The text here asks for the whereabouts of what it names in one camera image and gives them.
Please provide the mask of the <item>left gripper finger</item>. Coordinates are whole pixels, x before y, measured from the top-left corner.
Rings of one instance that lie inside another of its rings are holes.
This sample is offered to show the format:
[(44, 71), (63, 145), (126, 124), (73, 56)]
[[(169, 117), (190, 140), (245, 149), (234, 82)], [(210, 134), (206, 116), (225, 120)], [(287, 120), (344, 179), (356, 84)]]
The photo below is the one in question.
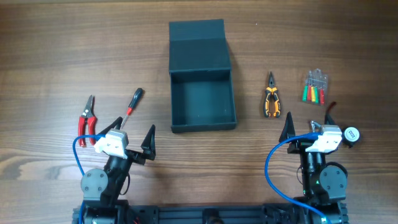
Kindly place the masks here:
[(118, 117), (113, 123), (111, 123), (108, 127), (103, 129), (98, 133), (98, 135), (102, 134), (107, 134), (111, 129), (120, 129), (121, 128), (121, 123), (123, 121), (123, 118), (120, 116)]
[(141, 149), (143, 150), (143, 158), (154, 161), (156, 157), (155, 151), (155, 125), (153, 124), (146, 137), (144, 138)]

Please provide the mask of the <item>red black handled screwdriver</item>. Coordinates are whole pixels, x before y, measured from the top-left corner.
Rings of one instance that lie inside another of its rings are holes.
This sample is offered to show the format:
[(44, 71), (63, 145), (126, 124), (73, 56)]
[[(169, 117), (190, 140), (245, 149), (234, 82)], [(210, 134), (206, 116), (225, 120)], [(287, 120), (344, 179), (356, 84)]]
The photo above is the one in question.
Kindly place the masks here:
[(137, 105), (139, 104), (139, 102), (140, 102), (140, 100), (141, 100), (143, 94), (144, 94), (144, 90), (143, 90), (142, 88), (138, 88), (138, 89), (135, 91), (135, 93), (134, 93), (134, 95), (133, 95), (133, 97), (132, 97), (132, 100), (131, 100), (131, 102), (129, 103), (129, 105), (128, 105), (128, 107), (127, 107), (126, 115), (125, 115), (125, 117), (124, 117), (123, 120), (122, 120), (121, 129), (124, 127), (124, 125), (125, 125), (125, 123), (126, 123), (128, 117), (130, 117), (130, 115), (132, 114), (132, 112), (136, 109), (136, 107), (137, 107)]

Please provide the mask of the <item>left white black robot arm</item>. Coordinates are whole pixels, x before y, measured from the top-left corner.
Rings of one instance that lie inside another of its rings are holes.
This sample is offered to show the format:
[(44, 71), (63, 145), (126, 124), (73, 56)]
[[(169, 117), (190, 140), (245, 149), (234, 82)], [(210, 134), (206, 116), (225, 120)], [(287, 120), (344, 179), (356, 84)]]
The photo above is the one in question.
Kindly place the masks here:
[(121, 130), (122, 118), (118, 117), (107, 128), (98, 134), (82, 135), (75, 141), (85, 138), (96, 140), (97, 152), (108, 155), (107, 163), (102, 169), (84, 171), (76, 147), (72, 146), (78, 168), (81, 170), (80, 182), (83, 200), (79, 208), (73, 210), (72, 223), (150, 223), (141, 217), (139, 209), (130, 207), (127, 200), (120, 200), (125, 182), (131, 183), (129, 170), (133, 164), (144, 165), (147, 160), (154, 160), (155, 125), (152, 125), (141, 144), (141, 152), (126, 148), (127, 133)]

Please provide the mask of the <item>silver metal wrench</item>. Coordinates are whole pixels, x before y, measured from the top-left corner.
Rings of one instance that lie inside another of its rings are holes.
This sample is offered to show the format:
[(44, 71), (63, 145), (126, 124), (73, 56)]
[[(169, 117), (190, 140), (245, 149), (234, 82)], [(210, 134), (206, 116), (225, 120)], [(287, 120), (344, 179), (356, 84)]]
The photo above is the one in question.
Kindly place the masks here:
[(317, 130), (319, 130), (321, 128), (321, 124), (319, 124), (318, 122), (316, 122), (314, 120), (311, 120), (310, 125), (311, 125), (312, 132), (316, 132)]

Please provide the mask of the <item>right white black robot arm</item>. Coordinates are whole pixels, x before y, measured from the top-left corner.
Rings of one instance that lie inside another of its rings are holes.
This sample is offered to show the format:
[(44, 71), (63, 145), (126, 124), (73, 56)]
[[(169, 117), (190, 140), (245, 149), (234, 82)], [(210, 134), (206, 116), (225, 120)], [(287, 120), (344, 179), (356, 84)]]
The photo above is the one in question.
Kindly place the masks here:
[(346, 199), (348, 172), (337, 162), (327, 162), (326, 156), (338, 149), (343, 133), (339, 126), (312, 121), (314, 139), (296, 137), (291, 113), (287, 113), (279, 141), (289, 140), (287, 152), (300, 156), (303, 196), (295, 197), (298, 202), (311, 206), (323, 215), (307, 208), (293, 209), (298, 212), (294, 220), (298, 223), (348, 223)]

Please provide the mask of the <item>orange black needle-nose pliers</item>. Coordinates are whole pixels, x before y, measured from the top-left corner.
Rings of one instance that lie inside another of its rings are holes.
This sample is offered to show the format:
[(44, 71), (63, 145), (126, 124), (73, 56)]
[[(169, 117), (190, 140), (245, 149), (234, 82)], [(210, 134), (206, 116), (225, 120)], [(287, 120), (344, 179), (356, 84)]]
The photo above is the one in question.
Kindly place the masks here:
[[(274, 104), (274, 113), (270, 112), (270, 105)], [(273, 116), (279, 118), (281, 114), (281, 103), (279, 99), (279, 90), (275, 86), (275, 80), (272, 72), (269, 72), (268, 86), (265, 90), (265, 98), (263, 102), (263, 114), (266, 118)]]

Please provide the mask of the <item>round black white buzzer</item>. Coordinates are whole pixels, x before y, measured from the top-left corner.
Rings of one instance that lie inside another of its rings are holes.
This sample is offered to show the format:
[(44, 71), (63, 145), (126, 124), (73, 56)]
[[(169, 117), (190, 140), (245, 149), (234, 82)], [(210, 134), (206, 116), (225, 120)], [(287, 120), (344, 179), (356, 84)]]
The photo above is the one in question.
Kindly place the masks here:
[(343, 130), (343, 143), (352, 148), (360, 139), (360, 132), (357, 128), (349, 126)]

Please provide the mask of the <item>clear case coloured screwdrivers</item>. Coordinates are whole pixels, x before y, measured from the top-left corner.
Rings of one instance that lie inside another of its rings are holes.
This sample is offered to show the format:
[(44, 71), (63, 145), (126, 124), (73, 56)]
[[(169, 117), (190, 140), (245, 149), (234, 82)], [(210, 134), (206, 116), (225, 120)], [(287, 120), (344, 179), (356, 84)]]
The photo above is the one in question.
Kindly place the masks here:
[(304, 81), (302, 101), (324, 106), (328, 92), (328, 75), (319, 68), (310, 70)]

